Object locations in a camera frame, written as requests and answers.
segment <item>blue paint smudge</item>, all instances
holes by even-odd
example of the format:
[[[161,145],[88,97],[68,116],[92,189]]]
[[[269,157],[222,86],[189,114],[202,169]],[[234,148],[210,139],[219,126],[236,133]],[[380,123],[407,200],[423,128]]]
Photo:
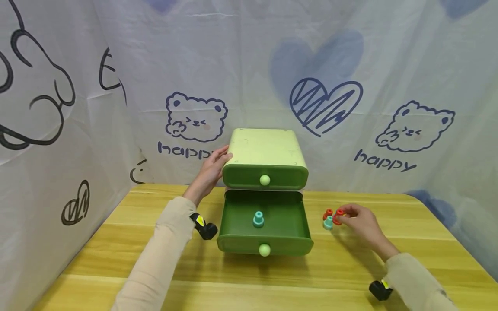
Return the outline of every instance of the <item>blue paint smudge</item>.
[[[447,229],[456,224],[457,214],[448,202],[431,197],[427,190],[413,190],[406,194],[421,201]]]
[[[482,7],[489,0],[439,0],[439,3],[451,19],[460,19]]]
[[[177,4],[178,0],[145,0],[153,9],[161,13],[168,13]]]
[[[331,36],[317,51],[299,38],[284,38],[270,60],[273,87],[288,104],[292,88],[303,78],[319,80],[326,88],[350,80],[363,55],[363,36],[346,29]]]

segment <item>hand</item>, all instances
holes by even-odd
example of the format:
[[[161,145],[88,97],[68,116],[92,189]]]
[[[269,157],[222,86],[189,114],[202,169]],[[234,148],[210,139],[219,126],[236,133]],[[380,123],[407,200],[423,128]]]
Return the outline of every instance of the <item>hand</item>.
[[[211,156],[204,161],[196,178],[183,194],[184,198],[192,201],[195,206],[199,205],[201,200],[213,190],[218,180],[222,177],[222,169],[225,163],[233,157],[233,154],[227,152],[228,145],[213,151]]]
[[[345,215],[337,216],[337,220],[350,227],[384,262],[399,254],[399,250],[382,232],[370,209],[358,204],[346,204],[340,209]]]

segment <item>yellow label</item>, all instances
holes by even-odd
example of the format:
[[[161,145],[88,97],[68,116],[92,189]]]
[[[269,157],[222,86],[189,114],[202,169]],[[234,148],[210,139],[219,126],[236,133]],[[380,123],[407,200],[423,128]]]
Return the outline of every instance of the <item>yellow label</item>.
[[[202,218],[202,216],[200,216],[200,215],[197,216],[197,219],[195,221],[204,227],[204,218]]]
[[[382,280],[381,282],[382,282],[382,284],[384,285],[385,288],[387,288],[387,289],[389,288],[389,284],[387,284],[386,281]]]

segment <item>white backdrop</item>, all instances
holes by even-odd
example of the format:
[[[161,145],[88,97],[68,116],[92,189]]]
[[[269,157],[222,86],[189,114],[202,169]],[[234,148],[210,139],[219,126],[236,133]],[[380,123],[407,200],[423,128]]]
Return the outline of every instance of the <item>white backdrop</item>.
[[[0,309],[132,185],[289,128],[309,190],[418,197],[498,279],[498,2],[0,0]]]

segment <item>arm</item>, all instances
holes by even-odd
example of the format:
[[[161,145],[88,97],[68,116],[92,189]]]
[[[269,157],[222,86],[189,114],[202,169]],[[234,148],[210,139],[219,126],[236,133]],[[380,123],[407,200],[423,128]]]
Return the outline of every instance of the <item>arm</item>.
[[[113,311],[159,310],[194,223],[189,215],[196,211],[183,197],[171,200],[156,222],[154,235],[135,263],[123,288],[116,296]]]
[[[431,273],[413,256],[400,253],[388,240],[372,211],[356,204],[348,204],[341,209],[346,215],[337,219],[353,229],[385,262],[387,275],[384,280],[398,292],[410,310],[458,310]]]
[[[112,311],[161,309],[178,259],[192,238],[195,224],[190,215],[222,177],[224,164],[233,156],[227,151],[228,146],[213,151],[183,196],[171,200],[162,211]]]
[[[384,280],[410,310],[456,311],[457,307],[432,274],[410,254],[398,254],[386,263]]]

